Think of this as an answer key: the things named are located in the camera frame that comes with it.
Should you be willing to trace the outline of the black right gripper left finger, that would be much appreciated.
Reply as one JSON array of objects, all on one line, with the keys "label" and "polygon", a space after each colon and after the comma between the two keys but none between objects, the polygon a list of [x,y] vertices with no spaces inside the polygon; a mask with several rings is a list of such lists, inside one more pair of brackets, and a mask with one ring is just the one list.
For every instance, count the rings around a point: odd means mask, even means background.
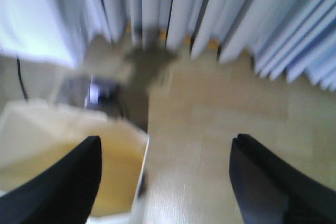
[{"label": "black right gripper left finger", "polygon": [[86,223],[102,176],[99,136],[1,197],[1,223]]}]

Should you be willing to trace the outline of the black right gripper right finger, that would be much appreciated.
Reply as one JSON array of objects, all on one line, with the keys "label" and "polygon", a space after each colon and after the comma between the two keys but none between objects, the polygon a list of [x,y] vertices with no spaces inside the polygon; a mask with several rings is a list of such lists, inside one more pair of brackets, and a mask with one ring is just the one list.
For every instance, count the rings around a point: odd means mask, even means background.
[{"label": "black right gripper right finger", "polygon": [[335,191],[248,134],[232,140],[229,176],[244,223],[335,223]]}]

